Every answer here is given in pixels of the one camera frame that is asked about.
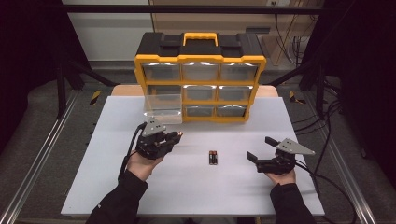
storage organizer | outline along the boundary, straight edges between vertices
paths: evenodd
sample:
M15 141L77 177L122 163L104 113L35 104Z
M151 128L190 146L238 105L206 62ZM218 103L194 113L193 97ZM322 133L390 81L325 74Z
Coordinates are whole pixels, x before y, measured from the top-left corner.
M248 119L265 64L254 34L145 33L134 71L145 95L181 96L183 122L231 122Z

black mechanical device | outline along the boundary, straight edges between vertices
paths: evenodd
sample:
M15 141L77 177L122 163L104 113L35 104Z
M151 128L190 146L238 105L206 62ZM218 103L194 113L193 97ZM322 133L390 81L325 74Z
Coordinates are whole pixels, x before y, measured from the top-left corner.
M122 179L125 172L126 165L128 164L129 158L133 155L131 154L132 148L134 146L134 140L141 131L136 142L136 152L142 157L149 160L156 160L161 158L172 151L173 146L180 142L182 132L170 132L165 133L166 127L162 125L154 117L148 119L137 126L134 132L134 137L132 138L131 145L129 146L128 153L122 161L122 166L120 168L119 180Z
M258 173L272 173L282 175L290 172L295 164L295 154L315 155L315 151L286 138L278 142L273 138L265 137L265 143L276 148L276 156L271 160L258 160L250 152L247 152L247 159L256 164Z

person's arm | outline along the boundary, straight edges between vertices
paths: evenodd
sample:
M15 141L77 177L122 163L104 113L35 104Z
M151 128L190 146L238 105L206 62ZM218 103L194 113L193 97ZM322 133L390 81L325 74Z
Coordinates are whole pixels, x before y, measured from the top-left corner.
M294 170L288 174L266 174L275 184L271 200L276 211L276 224L317 223L305 206L297 187Z
M163 158L148 160L135 153L128 160L120 183L93 209L87 224L134 223L140 198L149 185L146 180Z

forearm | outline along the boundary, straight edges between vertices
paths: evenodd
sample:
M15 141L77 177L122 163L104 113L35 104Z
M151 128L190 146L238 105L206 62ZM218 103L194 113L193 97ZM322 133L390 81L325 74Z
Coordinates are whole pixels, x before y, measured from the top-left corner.
M133 223L139 200L148 186L126 171L125 178L93 209L87 223Z
M271 191L271 200L276 210L276 224L316 223L296 184L276 185Z

carrying handle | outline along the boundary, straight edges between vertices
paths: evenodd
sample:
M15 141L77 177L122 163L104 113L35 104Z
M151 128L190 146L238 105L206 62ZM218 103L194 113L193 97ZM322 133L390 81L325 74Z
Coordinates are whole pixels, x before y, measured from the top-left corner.
M184 33L183 46L186 46L188 39L213 39L216 47L219 45L216 33Z

